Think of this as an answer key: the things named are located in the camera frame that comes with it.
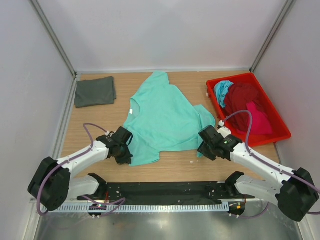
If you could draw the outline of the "turquoise t shirt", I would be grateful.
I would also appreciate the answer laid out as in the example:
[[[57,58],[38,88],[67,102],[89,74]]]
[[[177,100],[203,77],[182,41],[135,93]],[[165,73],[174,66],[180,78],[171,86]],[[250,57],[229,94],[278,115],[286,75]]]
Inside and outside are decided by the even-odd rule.
[[[196,150],[203,142],[199,132],[215,126],[213,115],[201,104],[192,105],[165,72],[156,71],[130,98],[123,126],[132,133],[128,148],[131,167],[152,164],[161,152]]]

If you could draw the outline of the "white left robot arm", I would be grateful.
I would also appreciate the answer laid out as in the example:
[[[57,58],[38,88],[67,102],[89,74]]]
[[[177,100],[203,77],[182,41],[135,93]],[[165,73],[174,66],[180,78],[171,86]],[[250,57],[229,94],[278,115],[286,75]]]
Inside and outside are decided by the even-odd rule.
[[[27,191],[36,199],[37,213],[44,216],[57,210],[66,200],[102,200],[107,195],[107,182],[96,173],[77,175],[88,167],[114,158],[121,164],[131,164],[129,145],[133,134],[119,127],[115,132],[104,131],[89,146],[59,159],[47,157],[37,168]]]

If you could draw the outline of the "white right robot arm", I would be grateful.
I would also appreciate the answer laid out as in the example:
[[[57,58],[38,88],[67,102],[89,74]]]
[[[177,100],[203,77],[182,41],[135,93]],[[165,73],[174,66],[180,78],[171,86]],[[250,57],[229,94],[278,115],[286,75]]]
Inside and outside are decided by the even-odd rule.
[[[247,195],[267,201],[295,222],[301,222],[310,214],[319,200],[320,191],[304,168],[294,170],[274,162],[250,148],[224,126],[215,129],[208,125],[198,134],[202,139],[199,153],[212,161],[221,158],[240,164],[262,177],[259,180],[234,172],[226,180],[225,192],[229,197]]]

